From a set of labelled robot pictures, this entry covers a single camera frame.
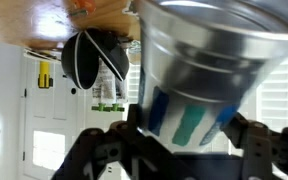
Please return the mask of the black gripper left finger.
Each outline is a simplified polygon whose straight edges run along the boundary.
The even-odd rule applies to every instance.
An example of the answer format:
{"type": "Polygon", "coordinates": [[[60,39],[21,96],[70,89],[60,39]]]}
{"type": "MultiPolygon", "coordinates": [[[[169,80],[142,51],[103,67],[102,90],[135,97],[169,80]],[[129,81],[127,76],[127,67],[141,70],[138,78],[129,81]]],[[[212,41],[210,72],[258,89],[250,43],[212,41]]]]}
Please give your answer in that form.
{"type": "Polygon", "coordinates": [[[153,138],[137,130],[139,107],[129,106],[126,121],[83,130],[72,145],[52,180],[99,180],[108,164],[118,162],[131,180],[171,180],[157,150],[168,152],[153,138]]]}

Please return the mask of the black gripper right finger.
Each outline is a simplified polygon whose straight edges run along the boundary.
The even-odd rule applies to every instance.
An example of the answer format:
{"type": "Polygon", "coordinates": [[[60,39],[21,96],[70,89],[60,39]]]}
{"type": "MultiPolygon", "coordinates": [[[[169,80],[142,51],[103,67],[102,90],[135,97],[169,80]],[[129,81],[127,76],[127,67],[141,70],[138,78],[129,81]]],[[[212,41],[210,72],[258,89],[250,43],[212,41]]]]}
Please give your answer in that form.
{"type": "Polygon", "coordinates": [[[281,180],[273,174],[273,166],[288,175],[288,127],[276,132],[237,113],[222,131],[236,149],[243,150],[241,180],[281,180]]]}

